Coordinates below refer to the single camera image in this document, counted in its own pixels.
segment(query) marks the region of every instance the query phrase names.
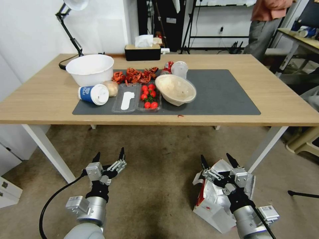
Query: person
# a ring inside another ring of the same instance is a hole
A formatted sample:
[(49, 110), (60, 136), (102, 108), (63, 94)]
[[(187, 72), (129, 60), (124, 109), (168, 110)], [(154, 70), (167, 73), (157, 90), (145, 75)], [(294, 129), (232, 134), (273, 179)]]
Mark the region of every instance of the person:
[(270, 40), (276, 31), (280, 19), (286, 15), (286, 9), (293, 0), (257, 0), (251, 18), (249, 43), (244, 54), (252, 54), (262, 61)]

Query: table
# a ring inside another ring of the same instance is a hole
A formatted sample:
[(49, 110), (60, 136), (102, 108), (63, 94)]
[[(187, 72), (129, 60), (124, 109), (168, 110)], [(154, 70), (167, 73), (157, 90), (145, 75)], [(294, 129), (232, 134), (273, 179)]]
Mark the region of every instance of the table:
[(287, 28), (278, 28), (278, 32), (282, 33), (285, 37), (289, 38), (290, 40), (293, 41), (293, 45), (291, 47), (291, 50), (289, 54), (286, 56), (285, 60), (280, 66), (280, 72), (276, 72), (276, 76), (280, 77), (286, 66), (288, 65), (289, 61), (295, 54), (296, 50), (298, 49), (299, 46), (302, 46), (316, 54), (319, 54), (319, 41), (310, 39), (310, 38), (302, 38), (297, 35), (297, 32), (291, 31), (290, 29)]
[(190, 69), (228, 69), (260, 115), (73, 115), (78, 85), (58, 67), (69, 56), (56, 57), (0, 103), (0, 123), (22, 124), (68, 183), (75, 179), (73, 173), (38, 124), (272, 126), (245, 165), (250, 173), (288, 126), (319, 126), (319, 113), (251, 55), (162, 55), (159, 61), (130, 62), (115, 58), (114, 69), (161, 69), (170, 60), (185, 61)]

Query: white table leg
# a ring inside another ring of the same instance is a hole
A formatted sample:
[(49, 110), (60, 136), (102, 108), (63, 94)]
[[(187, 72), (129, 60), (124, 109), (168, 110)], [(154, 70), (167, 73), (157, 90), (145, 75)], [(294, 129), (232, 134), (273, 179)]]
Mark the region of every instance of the white table leg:
[(259, 144), (255, 152), (250, 157), (249, 161), (245, 164), (245, 169), (248, 173), (252, 173), (253, 170), (260, 164), (267, 153), (280, 139), (283, 133), (286, 131), (288, 126), (282, 127), (271, 127), (268, 131), (265, 139)]
[(47, 138), (43, 130), (38, 125), (23, 124), (24, 129), (37, 143), (39, 148), (48, 157), (51, 163), (56, 167), (64, 179), (70, 183), (75, 177), (66, 163), (63, 161), (57, 150), (54, 148), (50, 140)]
[[(283, 61), (283, 63), (281, 64), (281, 66), (279, 67), (280, 70), (284, 70), (286, 68), (286, 66), (288, 65), (288, 63), (290, 62), (291, 58), (293, 57), (293, 55), (295, 54), (296, 50), (298, 49), (298, 43), (297, 42), (294, 42), (292, 47), (291, 47), (291, 50), (289, 52), (289, 54), (286, 56), (285, 60)], [(275, 75), (277, 77), (280, 77), (281, 76), (281, 72), (276, 72)]]

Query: white cup lid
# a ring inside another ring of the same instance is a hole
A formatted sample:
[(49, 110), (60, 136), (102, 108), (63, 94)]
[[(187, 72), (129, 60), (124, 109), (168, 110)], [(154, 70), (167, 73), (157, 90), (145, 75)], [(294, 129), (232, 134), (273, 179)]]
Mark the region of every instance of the white cup lid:
[(109, 90), (103, 84), (97, 84), (91, 90), (91, 99), (96, 105), (104, 105), (109, 99)]

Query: gray pants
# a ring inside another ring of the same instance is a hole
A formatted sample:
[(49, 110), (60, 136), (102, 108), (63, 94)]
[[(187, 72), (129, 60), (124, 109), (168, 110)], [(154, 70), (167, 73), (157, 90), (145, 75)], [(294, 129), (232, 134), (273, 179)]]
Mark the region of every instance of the gray pants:
[(249, 43), (244, 49), (244, 54), (251, 54), (262, 61), (279, 23), (280, 18), (272, 21), (252, 21), (249, 29)]

